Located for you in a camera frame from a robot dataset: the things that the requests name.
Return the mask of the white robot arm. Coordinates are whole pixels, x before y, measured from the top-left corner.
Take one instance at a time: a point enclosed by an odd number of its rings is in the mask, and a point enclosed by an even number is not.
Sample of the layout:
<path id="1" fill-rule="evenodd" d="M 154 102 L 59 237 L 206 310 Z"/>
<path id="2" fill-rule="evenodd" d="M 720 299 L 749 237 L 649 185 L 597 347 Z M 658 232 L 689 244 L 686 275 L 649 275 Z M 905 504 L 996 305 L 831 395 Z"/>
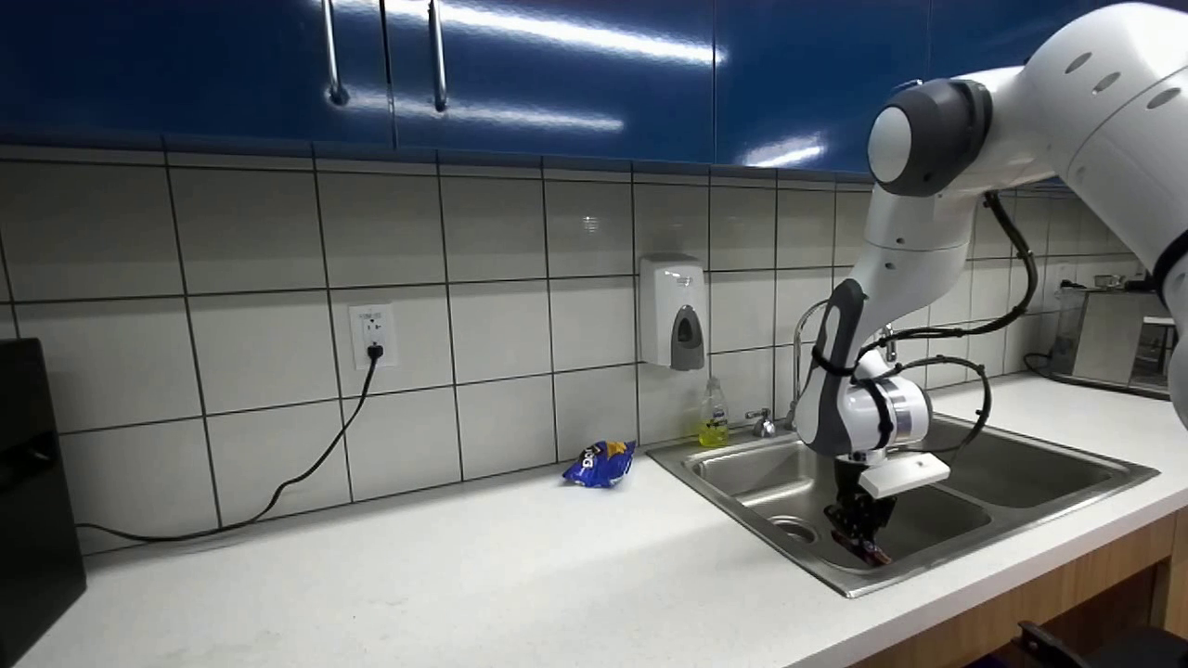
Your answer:
<path id="1" fill-rule="evenodd" d="M 874 561 L 900 495 L 946 478 L 933 400 L 888 349 L 970 261 L 973 216 L 1058 177 L 1188 329 L 1188 16 L 1105 4 L 1023 63 L 900 89 L 867 132 L 866 252 L 831 289 L 795 427 L 835 463 L 831 540 Z"/>

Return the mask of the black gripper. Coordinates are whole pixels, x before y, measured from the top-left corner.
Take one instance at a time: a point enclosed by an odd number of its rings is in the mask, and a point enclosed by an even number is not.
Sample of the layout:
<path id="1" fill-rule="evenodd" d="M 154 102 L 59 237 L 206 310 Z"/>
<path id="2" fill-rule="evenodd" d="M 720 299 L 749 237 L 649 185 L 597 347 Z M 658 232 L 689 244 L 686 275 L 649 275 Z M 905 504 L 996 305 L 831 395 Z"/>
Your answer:
<path id="1" fill-rule="evenodd" d="M 826 530 L 831 541 L 845 551 L 866 551 L 867 541 L 873 553 L 888 556 L 882 525 L 889 519 L 893 504 L 874 501 L 856 488 L 860 463 L 853 461 L 835 461 L 831 475 L 835 475 L 835 501 L 822 510 L 831 525 Z"/>

